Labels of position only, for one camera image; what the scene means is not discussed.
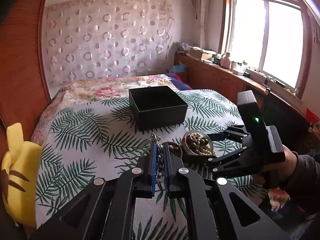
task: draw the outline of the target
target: green leaf pattern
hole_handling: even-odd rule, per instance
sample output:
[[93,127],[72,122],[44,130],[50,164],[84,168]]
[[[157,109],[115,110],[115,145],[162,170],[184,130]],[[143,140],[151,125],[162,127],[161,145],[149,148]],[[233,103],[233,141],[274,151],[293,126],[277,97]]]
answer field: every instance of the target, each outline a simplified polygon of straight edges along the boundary
[[[181,143],[187,130],[217,133],[229,125],[242,124],[238,109],[212,90],[180,91],[188,104],[183,124],[153,129],[161,141]],[[74,104],[61,109],[51,125],[41,157],[36,184],[36,222],[41,225],[79,193],[95,177],[114,179],[136,166],[147,154],[149,131],[135,129],[129,98],[110,98],[90,104]],[[132,149],[142,147],[132,153]],[[215,142],[219,156],[238,149],[240,144],[225,140]],[[204,178],[211,178],[204,166],[185,163]],[[254,203],[261,203],[267,192],[255,185],[251,176],[229,179]],[[163,179],[156,185],[153,199],[137,199],[133,221],[133,240],[186,240],[184,199],[169,199]]]

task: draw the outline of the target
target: bed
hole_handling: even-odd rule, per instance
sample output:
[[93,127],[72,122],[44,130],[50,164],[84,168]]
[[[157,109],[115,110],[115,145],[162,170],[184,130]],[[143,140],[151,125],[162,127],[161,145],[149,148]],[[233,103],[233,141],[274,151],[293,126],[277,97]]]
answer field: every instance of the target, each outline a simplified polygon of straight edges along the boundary
[[[95,177],[110,180],[135,167],[134,160],[115,159],[121,153],[141,146],[151,132],[135,130],[128,107],[128,89],[166,85],[188,104],[182,124],[153,129],[161,136],[161,142],[180,143],[189,129],[214,133],[228,125],[243,124],[236,106],[219,93],[190,90],[174,74],[169,76],[78,81],[57,93],[41,115],[31,139],[43,146],[36,185],[37,227]],[[218,156],[239,147],[240,144],[228,140],[214,144]],[[142,151],[135,151],[129,156],[139,156]],[[206,168],[198,165],[188,167],[210,178]],[[251,176],[230,181],[256,205],[268,194],[262,186],[253,183]],[[168,199],[163,180],[160,180],[153,199],[137,199],[133,232],[132,239],[137,240],[186,239],[184,200]]]

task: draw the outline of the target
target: pikachu plush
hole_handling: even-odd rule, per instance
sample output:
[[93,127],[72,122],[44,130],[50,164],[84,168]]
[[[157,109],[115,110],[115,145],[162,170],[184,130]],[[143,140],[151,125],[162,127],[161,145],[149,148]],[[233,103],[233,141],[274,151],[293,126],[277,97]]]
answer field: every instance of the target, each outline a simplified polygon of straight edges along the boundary
[[0,171],[5,209],[18,223],[36,227],[36,180],[42,147],[23,141],[20,123],[7,128],[7,141],[9,150]]

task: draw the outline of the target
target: black box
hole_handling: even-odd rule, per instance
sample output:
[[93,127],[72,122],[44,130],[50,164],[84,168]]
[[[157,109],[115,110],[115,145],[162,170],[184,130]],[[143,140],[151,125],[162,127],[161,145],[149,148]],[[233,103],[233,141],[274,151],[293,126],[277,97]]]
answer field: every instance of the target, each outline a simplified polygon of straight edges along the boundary
[[188,108],[168,86],[129,89],[129,103],[140,131],[182,123]]

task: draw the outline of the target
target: person's arm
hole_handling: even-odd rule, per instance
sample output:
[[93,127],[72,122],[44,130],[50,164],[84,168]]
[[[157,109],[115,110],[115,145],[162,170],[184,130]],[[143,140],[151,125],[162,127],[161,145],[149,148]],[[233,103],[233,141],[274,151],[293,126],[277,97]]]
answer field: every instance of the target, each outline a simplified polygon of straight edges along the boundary
[[[284,146],[285,162],[266,165],[263,171],[278,170],[280,185],[303,210],[316,213],[320,210],[320,164],[309,155],[297,155]],[[253,175],[263,183],[259,175]]]

